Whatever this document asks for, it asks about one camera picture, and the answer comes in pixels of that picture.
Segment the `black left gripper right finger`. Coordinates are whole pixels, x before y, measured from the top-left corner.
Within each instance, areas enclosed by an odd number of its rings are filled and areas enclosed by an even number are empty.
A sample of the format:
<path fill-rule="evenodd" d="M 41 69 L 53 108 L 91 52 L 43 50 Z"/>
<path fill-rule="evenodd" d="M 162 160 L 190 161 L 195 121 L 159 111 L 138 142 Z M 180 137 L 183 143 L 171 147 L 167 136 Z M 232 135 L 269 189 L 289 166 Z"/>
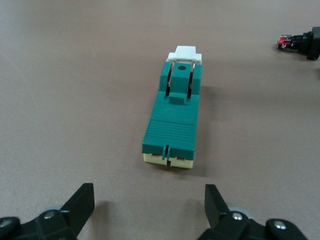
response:
<path fill-rule="evenodd" d="M 204 210 L 210 225 L 200 240 L 305 240 L 292 222 L 271 218 L 261 225 L 240 210 L 227 206 L 214 184 L 205 185 Z"/>

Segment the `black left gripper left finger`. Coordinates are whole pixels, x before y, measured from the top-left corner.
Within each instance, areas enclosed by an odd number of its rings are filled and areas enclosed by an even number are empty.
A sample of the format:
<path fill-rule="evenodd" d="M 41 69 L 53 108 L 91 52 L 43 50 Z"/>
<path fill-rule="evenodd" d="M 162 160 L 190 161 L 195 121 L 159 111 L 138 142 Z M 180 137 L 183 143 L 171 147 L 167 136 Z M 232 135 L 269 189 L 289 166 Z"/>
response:
<path fill-rule="evenodd" d="M 95 208 L 94 185 L 84 183 L 60 209 L 49 209 L 21 224 L 14 216 L 0 219 L 2 240 L 76 240 Z"/>

